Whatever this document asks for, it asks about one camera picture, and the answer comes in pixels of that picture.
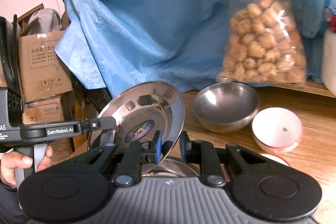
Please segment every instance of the gray handle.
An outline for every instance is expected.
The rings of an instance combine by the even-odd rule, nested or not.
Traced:
[[[26,177],[36,172],[37,166],[39,165],[39,163],[41,162],[41,160],[45,155],[45,150],[47,146],[48,146],[47,144],[42,143],[42,144],[35,144],[34,146],[14,148],[14,151],[17,151],[33,159],[33,164],[30,168],[27,169],[15,168],[14,173],[17,189],[19,188],[20,184]]]

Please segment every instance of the sleeve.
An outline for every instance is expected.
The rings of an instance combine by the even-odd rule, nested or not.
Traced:
[[[20,224],[26,220],[17,200],[16,189],[0,181],[0,224]]]

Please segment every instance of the gray ribbed panel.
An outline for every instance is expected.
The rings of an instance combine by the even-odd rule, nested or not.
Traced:
[[[30,220],[28,224],[38,224]],[[269,224],[240,211],[225,191],[198,178],[142,178],[118,188],[107,206],[77,224]],[[312,219],[291,224],[316,224]]]

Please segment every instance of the white bottle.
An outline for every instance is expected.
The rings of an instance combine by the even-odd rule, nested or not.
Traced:
[[[324,34],[321,77],[324,85],[336,95],[336,33]]]

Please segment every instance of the oval sticker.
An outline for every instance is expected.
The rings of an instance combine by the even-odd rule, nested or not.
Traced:
[[[133,128],[130,132],[127,133],[125,137],[126,143],[132,143],[134,141],[139,140],[143,136],[145,136],[154,126],[153,120],[147,120],[142,122],[141,124],[137,125]]]

